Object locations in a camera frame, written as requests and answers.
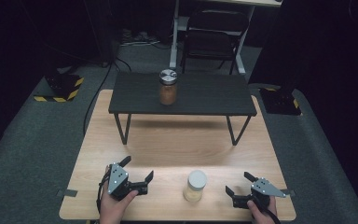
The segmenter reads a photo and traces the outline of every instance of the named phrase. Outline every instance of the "gray carpet floor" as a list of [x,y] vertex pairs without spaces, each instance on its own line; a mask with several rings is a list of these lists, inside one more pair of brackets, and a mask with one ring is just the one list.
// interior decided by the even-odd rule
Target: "gray carpet floor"
[[[247,80],[259,52],[258,48],[242,49]],[[154,46],[122,47],[118,58],[132,72],[158,73],[168,67],[170,50]],[[118,71],[130,70],[122,61],[116,60],[106,80],[108,67],[93,64],[79,67],[75,74],[85,80],[72,102],[37,102],[32,96],[41,92],[43,80],[35,87],[0,142],[0,223],[86,222],[59,217],[62,197],[57,192],[66,189],[69,183],[94,95],[101,89],[113,89]],[[220,70],[218,64],[189,60],[186,71],[226,73],[229,63]],[[358,199],[306,97],[294,92],[302,116],[271,115],[266,113],[257,90],[262,86],[251,85],[252,94],[261,102],[286,184],[296,194],[293,197],[296,219],[292,223],[358,223]]]

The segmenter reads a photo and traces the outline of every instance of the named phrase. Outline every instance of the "chair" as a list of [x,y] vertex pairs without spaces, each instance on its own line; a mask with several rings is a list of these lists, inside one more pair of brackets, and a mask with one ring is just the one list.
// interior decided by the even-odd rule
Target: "chair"
[[182,56],[182,73],[186,58],[232,61],[232,74],[241,38],[249,27],[247,16],[241,12],[204,9],[190,16]]

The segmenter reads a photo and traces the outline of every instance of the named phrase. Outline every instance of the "black table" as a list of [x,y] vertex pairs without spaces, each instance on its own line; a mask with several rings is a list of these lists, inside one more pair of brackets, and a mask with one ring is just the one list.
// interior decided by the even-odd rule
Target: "black table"
[[[123,145],[127,145],[131,114],[226,116],[233,146],[257,114],[244,76],[178,74],[173,105],[159,102],[158,79],[158,73],[118,73],[109,113],[115,115]],[[128,114],[125,134],[119,114]],[[247,116],[237,138],[230,116]]]

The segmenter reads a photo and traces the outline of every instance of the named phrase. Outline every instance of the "chair backrest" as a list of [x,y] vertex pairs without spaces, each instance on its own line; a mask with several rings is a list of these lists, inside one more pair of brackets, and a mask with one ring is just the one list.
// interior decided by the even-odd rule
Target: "chair backrest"
[[237,11],[204,9],[190,16],[187,30],[209,30],[243,35],[248,29],[247,16]]

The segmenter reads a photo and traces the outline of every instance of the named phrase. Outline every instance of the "light wood tabletop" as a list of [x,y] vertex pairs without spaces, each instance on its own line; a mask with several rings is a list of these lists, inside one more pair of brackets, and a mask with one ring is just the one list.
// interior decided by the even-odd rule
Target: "light wood tabletop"
[[[154,179],[148,194],[132,201],[123,220],[251,220],[249,210],[234,208],[225,192],[225,186],[239,195],[251,192],[251,182],[243,177],[245,171],[286,189],[255,98],[257,116],[236,146],[231,144],[224,116],[189,115],[132,115],[131,140],[123,145],[115,118],[108,112],[112,92],[103,90],[99,94],[68,185],[68,189],[77,190],[77,195],[64,197],[61,218],[98,219],[98,183],[105,166],[129,155],[132,161],[125,170],[131,182],[144,181],[152,170]],[[234,133],[240,131],[245,119],[231,118]],[[190,203],[183,189],[188,174],[196,169],[208,180],[201,200]],[[296,218],[290,196],[277,198],[277,208],[280,220]]]

